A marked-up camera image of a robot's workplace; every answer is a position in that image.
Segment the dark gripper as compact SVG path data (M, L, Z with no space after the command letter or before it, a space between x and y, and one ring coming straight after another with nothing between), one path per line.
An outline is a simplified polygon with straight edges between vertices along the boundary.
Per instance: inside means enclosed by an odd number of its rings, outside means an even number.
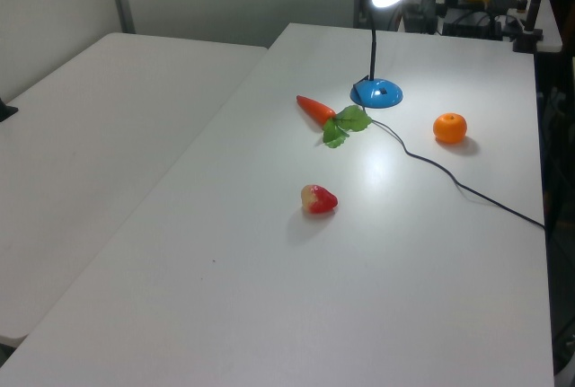
M403 0L403 28L409 33L435 33L438 27L435 0Z

